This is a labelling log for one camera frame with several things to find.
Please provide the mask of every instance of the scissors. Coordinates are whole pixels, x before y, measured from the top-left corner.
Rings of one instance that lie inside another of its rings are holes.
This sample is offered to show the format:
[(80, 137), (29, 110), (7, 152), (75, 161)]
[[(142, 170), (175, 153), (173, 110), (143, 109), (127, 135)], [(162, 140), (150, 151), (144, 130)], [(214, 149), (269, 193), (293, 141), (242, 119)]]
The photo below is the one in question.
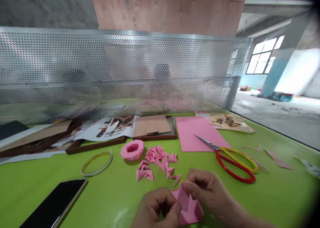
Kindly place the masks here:
[[(256, 165), (256, 163), (250, 159), (249, 157), (247, 157), (245, 154), (237, 151), (237, 150), (234, 150), (234, 149), (230, 149), (230, 148), (226, 148), (226, 147), (218, 147), (214, 144), (212, 144), (211, 142), (205, 140), (204, 138), (202, 138), (201, 136), (199, 135), (196, 135), (195, 133), (193, 133), (196, 137), (198, 137), (203, 143), (205, 143), (207, 146), (209, 146), (211, 149), (214, 150), (214, 152), (216, 153), (216, 157), (217, 157), (217, 160), (219, 161), (220, 165), (222, 166), (222, 168), (229, 174), (231, 175), (233, 178), (241, 181), (241, 182), (244, 182), (244, 183), (247, 183), (247, 184), (252, 184), (253, 182), (255, 182), (256, 178), (254, 177), (254, 173), (258, 173), (259, 171), (259, 168), (258, 166)], [(219, 151), (223, 151), (224, 153), (226, 153), (228, 156), (230, 156), (233, 160), (223, 156), (222, 154), (220, 154)], [(230, 152), (234, 152), (234, 153), (237, 153), (239, 155), (241, 155), (242, 157), (244, 157), (245, 159), (247, 159), (254, 167), (254, 169), (246, 166), (244, 163), (242, 163), (238, 158), (236, 158), (234, 155), (230, 154)], [(243, 177), (240, 177), (238, 175), (236, 175), (235, 173), (231, 172), (225, 165), (224, 163), (222, 162), (222, 159), (226, 160), (227, 162), (233, 164), (234, 166), (244, 170), (246, 173), (248, 173), (250, 175), (250, 178), (249, 179), (246, 179), (246, 178), (243, 178)]]

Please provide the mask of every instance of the hand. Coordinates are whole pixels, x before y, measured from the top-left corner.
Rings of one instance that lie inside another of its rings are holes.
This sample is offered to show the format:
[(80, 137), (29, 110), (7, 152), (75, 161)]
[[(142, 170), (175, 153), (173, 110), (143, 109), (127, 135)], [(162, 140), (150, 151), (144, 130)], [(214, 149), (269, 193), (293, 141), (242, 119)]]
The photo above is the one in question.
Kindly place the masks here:
[(232, 198), (215, 173), (191, 168), (183, 189), (193, 199), (204, 203), (225, 225), (240, 227), (246, 223), (248, 213)]
[(139, 204), (131, 228), (179, 227), (180, 204), (167, 187), (146, 193)]

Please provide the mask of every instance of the concrete floor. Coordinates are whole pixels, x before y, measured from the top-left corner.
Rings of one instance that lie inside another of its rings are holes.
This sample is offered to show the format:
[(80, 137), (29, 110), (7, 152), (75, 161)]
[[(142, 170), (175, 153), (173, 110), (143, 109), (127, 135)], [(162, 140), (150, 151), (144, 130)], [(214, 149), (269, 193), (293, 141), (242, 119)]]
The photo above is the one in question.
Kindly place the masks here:
[(320, 99), (302, 96), (281, 102), (250, 94), (238, 91), (232, 111), (320, 150)]

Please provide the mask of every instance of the red scissors handle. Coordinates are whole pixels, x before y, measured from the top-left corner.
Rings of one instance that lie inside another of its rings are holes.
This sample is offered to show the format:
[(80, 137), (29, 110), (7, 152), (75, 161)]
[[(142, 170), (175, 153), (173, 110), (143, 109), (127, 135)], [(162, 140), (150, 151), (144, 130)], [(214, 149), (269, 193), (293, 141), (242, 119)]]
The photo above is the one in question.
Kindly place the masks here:
[[(216, 157), (217, 157), (217, 160), (219, 161), (220, 165), (222, 166), (222, 168), (229, 174), (231, 175), (233, 178), (241, 181), (241, 182), (244, 182), (244, 183), (247, 183), (247, 184), (252, 184), (253, 182), (256, 181), (256, 178), (254, 176), (254, 174), (248, 170), (247, 168), (243, 167), (242, 165), (238, 164), (237, 162), (234, 162), (233, 160), (223, 156), (222, 154), (220, 154), (219, 151), (215, 151), (216, 153)], [(246, 179), (246, 178), (243, 178), (243, 177), (240, 177), (238, 175), (236, 175), (235, 173), (231, 172), (225, 165), (224, 163), (222, 162), (222, 159), (226, 160), (227, 162), (233, 164), (234, 166), (244, 170), (246, 173), (248, 173), (250, 175), (250, 178), (249, 179)]]

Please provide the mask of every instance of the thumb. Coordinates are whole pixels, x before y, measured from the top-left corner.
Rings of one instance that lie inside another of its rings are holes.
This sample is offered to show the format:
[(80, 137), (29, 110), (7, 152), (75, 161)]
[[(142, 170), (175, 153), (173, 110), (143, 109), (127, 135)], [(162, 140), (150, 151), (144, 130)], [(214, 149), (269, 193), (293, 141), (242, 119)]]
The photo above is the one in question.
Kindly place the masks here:
[(169, 213), (166, 215), (163, 221), (158, 223), (159, 227), (166, 228), (178, 228), (180, 226), (179, 216), (180, 216), (181, 206), (178, 202), (174, 203), (171, 207)]
[(194, 200), (197, 199), (202, 202), (206, 201), (205, 196), (207, 191), (200, 188), (197, 184), (190, 181), (185, 181), (183, 183), (183, 189), (187, 194), (191, 195)]

